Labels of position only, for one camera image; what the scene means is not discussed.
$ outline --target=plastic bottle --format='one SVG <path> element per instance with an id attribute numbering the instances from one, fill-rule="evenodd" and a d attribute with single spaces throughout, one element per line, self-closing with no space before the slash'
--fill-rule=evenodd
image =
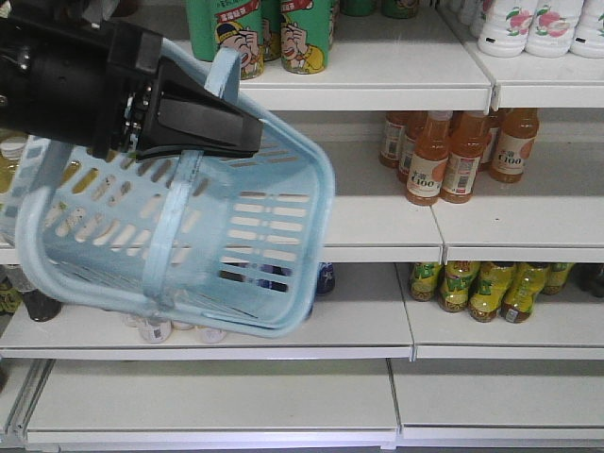
<path id="1" fill-rule="evenodd" d="M 434 297 L 441 269 L 443 265 L 440 262 L 416 262 L 409 281 L 411 297 L 421 301 Z"/>
<path id="2" fill-rule="evenodd" d="M 494 57 L 510 58 L 522 53 L 538 0 L 497 0 L 489 12 L 478 48 Z"/>
<path id="3" fill-rule="evenodd" d="M 478 274 L 478 261 L 450 261 L 440 288 L 439 305 L 444 311 L 456 313 L 468 305 L 470 287 Z"/>
<path id="4" fill-rule="evenodd" d="M 549 275 L 542 293 L 553 295 L 562 291 L 574 266 L 574 262 L 552 262 L 549 266 Z"/>
<path id="5" fill-rule="evenodd" d="M 468 304 L 470 315 L 481 323 L 493 321 L 501 300 L 510 288 L 516 272 L 514 262 L 485 261 L 480 265 L 477 290 Z"/>
<path id="6" fill-rule="evenodd" d="M 471 25 L 480 0 L 465 0 L 457 13 L 457 20 L 464 25 Z"/>
<path id="7" fill-rule="evenodd" d="M 522 178 L 527 159 L 539 131 L 538 109 L 513 109 L 501 125 L 501 135 L 491 161 L 489 175 L 501 182 Z"/>
<path id="8" fill-rule="evenodd" d="M 62 304 L 38 289 L 27 279 L 18 264 L 4 264 L 5 272 L 12 286 L 21 293 L 29 318 L 38 323 L 50 321 L 60 312 Z"/>
<path id="9" fill-rule="evenodd" d="M 398 167 L 398 142 L 405 136 L 405 126 L 411 117 L 410 111 L 389 111 L 386 113 L 384 142 L 379 152 L 379 161 L 390 168 Z"/>
<path id="10" fill-rule="evenodd" d="M 484 148 L 484 153 L 482 153 L 482 159 L 478 166 L 479 172 L 488 170 L 491 166 L 493 153 L 495 152 L 497 142 L 499 141 L 499 134 L 501 133 L 501 125 L 506 118 L 507 111 L 508 109 L 491 109 L 489 111 L 489 119 L 487 120 L 487 127 L 489 129 L 487 132 L 487 146 Z"/>
<path id="11" fill-rule="evenodd" d="M 604 0 L 585 0 L 570 51 L 589 59 L 604 59 Z"/>
<path id="12" fill-rule="evenodd" d="M 583 0 L 539 0 L 525 50 L 551 59 L 568 52 L 582 7 Z"/>
<path id="13" fill-rule="evenodd" d="M 441 198 L 465 203 L 472 197 L 474 180 L 487 145 L 487 116 L 482 111 L 466 111 L 451 136 L 451 155 L 446 163 Z"/>
<path id="14" fill-rule="evenodd" d="M 413 158 L 413 154 L 415 154 L 415 144 L 426 126 L 427 119 L 427 111 L 417 110 L 412 112 L 407 127 L 405 127 L 405 133 L 401 140 L 398 141 L 398 170 L 396 177 L 403 184 L 407 184 L 411 159 Z"/>
<path id="15" fill-rule="evenodd" d="M 521 262 L 512 285 L 501 304 L 501 316 L 510 323 L 522 323 L 532 313 L 537 295 L 547 281 L 549 263 Z"/>
<path id="16" fill-rule="evenodd" d="M 420 206 L 436 203 L 451 150 L 449 121 L 451 110 L 433 110 L 417 139 L 407 179 L 407 199 Z"/>

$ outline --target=white shelving unit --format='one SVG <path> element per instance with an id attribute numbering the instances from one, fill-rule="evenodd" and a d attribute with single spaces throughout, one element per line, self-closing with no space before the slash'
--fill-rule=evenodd
<path id="1" fill-rule="evenodd" d="M 448 8 L 439 9 L 467 52 L 493 83 L 494 109 L 514 107 L 601 108 L 604 106 L 604 60 L 568 53 L 557 59 L 523 52 L 501 59 L 478 49 L 476 38 Z"/>

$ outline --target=shopping basket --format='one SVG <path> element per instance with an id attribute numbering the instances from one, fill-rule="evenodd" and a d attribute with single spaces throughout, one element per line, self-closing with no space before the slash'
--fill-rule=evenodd
<path id="1" fill-rule="evenodd" d="M 184 151 L 102 160 L 81 146 L 30 137 L 0 231 L 32 283 L 63 302 L 283 335 L 305 319 L 314 297 L 334 196 L 329 160 L 239 94 L 236 52 L 221 50 L 209 70 L 168 40 L 162 53 L 259 118 L 260 151 L 251 159 Z"/>

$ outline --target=bottle lid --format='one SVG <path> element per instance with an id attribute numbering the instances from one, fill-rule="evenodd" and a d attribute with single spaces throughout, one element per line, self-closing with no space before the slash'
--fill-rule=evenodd
<path id="1" fill-rule="evenodd" d="M 428 115 L 436 121 L 448 121 L 453 117 L 453 110 L 431 110 Z"/>
<path id="2" fill-rule="evenodd" d="M 0 143 L 0 152 L 5 159 L 19 159 L 25 150 L 27 137 L 14 135 Z"/>

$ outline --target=store shelf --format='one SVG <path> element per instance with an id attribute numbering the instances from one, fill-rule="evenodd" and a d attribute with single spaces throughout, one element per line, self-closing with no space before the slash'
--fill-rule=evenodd
<path id="1" fill-rule="evenodd" d="M 0 448 L 20 446 L 14 433 L 10 431 L 10 421 L 16 411 L 32 364 L 33 361 L 20 359 L 0 362 L 2 370 L 8 376 L 4 390 L 0 392 Z"/>
<path id="2" fill-rule="evenodd" d="M 294 333 L 262 339 L 229 333 L 204 344 L 194 330 L 174 330 L 147 344 L 119 313 L 66 305 L 52 321 L 34 323 L 21 307 L 0 339 L 0 355 L 79 360 L 366 359 L 411 355 L 411 333 L 392 264 L 336 265 L 336 288 L 317 297 Z"/>
<path id="3" fill-rule="evenodd" d="M 604 362 L 393 361 L 393 374 L 399 445 L 604 445 Z"/>
<path id="4" fill-rule="evenodd" d="M 29 449 L 61 451 L 382 446 L 395 434 L 386 361 L 57 361 L 26 429 Z"/>
<path id="5" fill-rule="evenodd" d="M 467 52 L 493 82 L 492 107 L 600 108 L 604 105 L 604 59 L 568 53 L 557 59 L 523 52 L 501 59 L 482 53 L 477 40 L 448 8 L 439 8 Z"/>
<path id="6" fill-rule="evenodd" d="M 408 266 L 398 265 L 401 281 Z M 421 359 L 604 360 L 604 299 L 582 292 L 574 282 L 556 295 L 540 294 L 533 314 L 522 324 L 497 317 L 475 321 L 468 311 L 448 313 L 436 299 L 413 300 L 403 289 L 414 340 Z"/>
<path id="7" fill-rule="evenodd" d="M 444 260 L 604 262 L 601 151 L 538 139 L 520 182 L 481 173 L 468 203 L 436 203 Z"/>
<path id="8" fill-rule="evenodd" d="M 147 6 L 132 21 L 191 52 L 183 6 Z M 242 92 L 273 110 L 486 109 L 491 84 L 425 7 L 409 21 L 341 15 L 324 72 L 295 75 L 269 61 Z"/>

